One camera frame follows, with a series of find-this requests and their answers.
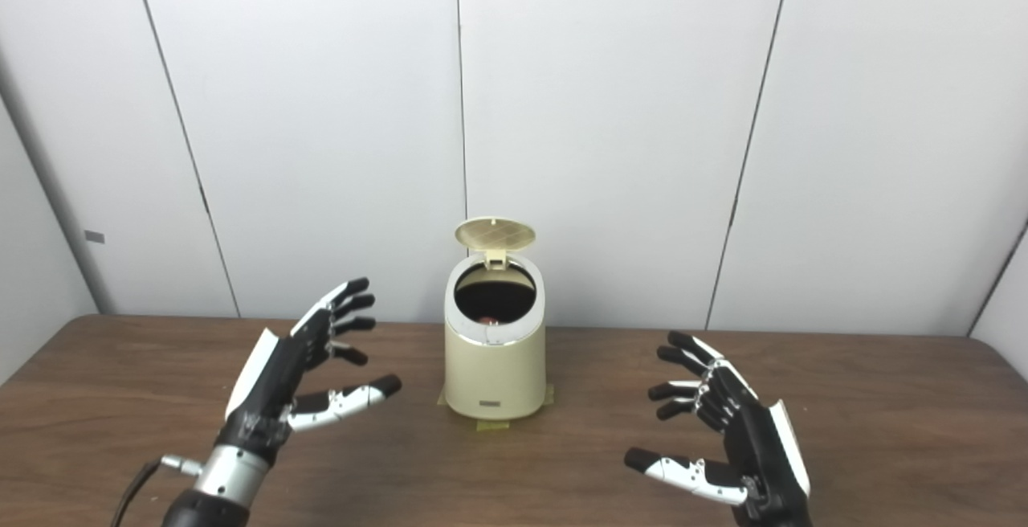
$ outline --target brown tabletop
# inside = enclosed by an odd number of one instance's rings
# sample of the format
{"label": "brown tabletop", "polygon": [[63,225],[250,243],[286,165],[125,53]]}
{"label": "brown tabletop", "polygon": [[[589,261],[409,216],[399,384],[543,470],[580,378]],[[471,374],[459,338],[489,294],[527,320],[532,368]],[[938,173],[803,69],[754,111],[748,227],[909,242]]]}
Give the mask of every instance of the brown tabletop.
{"label": "brown tabletop", "polygon": [[[0,525],[105,525],[125,484],[162,453],[205,459],[238,370],[276,319],[88,315],[0,387]],[[1028,525],[1028,384],[957,337],[703,333],[766,402],[785,399],[817,527]],[[661,423],[650,385],[658,330],[551,329],[556,400],[508,430],[437,406],[440,326],[382,325],[347,341],[302,391],[395,372],[387,403],[283,449],[256,526],[731,526],[728,507],[622,464],[628,447],[723,459],[694,417]],[[160,470],[125,527],[158,525],[191,484]]]}

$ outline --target robotic hand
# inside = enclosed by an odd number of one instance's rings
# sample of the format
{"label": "robotic hand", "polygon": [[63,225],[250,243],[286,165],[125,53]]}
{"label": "robotic hand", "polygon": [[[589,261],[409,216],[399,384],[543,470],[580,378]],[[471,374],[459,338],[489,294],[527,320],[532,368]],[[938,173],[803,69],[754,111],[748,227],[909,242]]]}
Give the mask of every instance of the robotic hand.
{"label": "robotic hand", "polygon": [[793,425],[780,402],[764,407],[757,392],[721,352],[690,334],[668,333],[672,346],[657,355],[686,367],[698,381],[666,381],[650,388],[664,421],[693,413],[725,437],[728,463],[629,449],[625,464],[694,495],[732,505],[740,527],[810,527],[807,477]]}
{"label": "robotic hand", "polygon": [[400,390],[400,379],[389,374],[363,385],[294,397],[303,374],[330,357],[358,366],[368,362],[364,352],[334,340],[348,330],[375,326],[374,318],[348,317],[374,304],[374,296],[364,293],[367,287],[367,278],[338,286],[314,304],[289,337],[264,330],[235,380],[207,463],[172,456],[161,460],[197,478],[168,510],[166,527],[243,527],[290,432],[338,422]]}

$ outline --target black cable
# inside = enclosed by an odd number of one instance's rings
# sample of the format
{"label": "black cable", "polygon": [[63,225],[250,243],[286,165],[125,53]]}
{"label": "black cable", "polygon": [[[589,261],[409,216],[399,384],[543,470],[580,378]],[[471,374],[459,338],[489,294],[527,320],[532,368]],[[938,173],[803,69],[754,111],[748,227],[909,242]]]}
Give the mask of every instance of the black cable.
{"label": "black cable", "polygon": [[124,494],[121,495],[121,502],[118,503],[118,510],[114,512],[114,518],[111,519],[111,527],[118,527],[121,525],[121,517],[124,517],[125,510],[128,509],[128,503],[132,502],[136,493],[139,493],[143,484],[146,483],[155,472],[157,472],[157,467],[159,466],[160,459],[154,459],[144,464],[143,468],[139,469],[139,473],[136,474],[136,479],[132,480],[132,483],[128,484]]}

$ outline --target cream trash can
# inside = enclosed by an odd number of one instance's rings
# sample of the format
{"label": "cream trash can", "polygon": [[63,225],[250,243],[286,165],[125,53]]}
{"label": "cream trash can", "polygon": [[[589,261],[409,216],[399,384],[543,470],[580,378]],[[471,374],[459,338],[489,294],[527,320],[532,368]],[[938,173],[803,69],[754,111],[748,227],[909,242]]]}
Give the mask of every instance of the cream trash can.
{"label": "cream trash can", "polygon": [[456,238],[475,255],[446,284],[446,402],[481,420],[526,417],[546,398],[546,290],[536,264],[513,253],[536,231],[480,217],[461,224]]}

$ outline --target open lid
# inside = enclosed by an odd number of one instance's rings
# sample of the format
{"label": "open lid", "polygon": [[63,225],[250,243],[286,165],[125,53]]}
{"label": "open lid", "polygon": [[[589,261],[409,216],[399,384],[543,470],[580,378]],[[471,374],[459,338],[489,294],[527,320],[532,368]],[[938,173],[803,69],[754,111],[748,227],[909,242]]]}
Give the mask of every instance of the open lid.
{"label": "open lid", "polygon": [[507,268],[507,253],[516,253],[536,241],[536,230],[523,223],[497,216],[470,219],[456,227],[456,241],[485,253],[485,268]]}

